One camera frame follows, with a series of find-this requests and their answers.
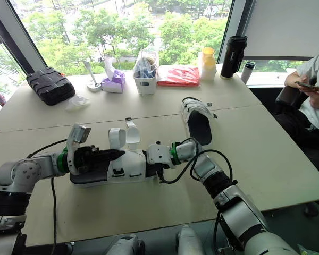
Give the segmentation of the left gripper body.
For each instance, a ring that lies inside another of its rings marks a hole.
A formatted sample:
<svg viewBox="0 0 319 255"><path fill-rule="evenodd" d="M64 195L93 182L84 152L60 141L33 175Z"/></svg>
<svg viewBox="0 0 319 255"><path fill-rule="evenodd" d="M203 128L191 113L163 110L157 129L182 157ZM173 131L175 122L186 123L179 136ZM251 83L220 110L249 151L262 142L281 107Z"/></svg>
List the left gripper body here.
<svg viewBox="0 0 319 255"><path fill-rule="evenodd" d="M91 157L93 156L93 153L96 150L97 150L96 146L89 145L89 146L79 147L74 152L74 165L79 173L88 173L93 170Z"/></svg>

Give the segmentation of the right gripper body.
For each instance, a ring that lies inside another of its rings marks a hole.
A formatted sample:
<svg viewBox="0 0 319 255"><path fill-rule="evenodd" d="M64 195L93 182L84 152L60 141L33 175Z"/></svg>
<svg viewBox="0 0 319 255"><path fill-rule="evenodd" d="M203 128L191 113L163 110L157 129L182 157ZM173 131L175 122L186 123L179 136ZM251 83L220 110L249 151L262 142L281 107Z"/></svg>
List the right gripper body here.
<svg viewBox="0 0 319 255"><path fill-rule="evenodd" d="M164 164L156 163L156 164L146 164L145 169L145 178L159 176L163 177Z"/></svg>

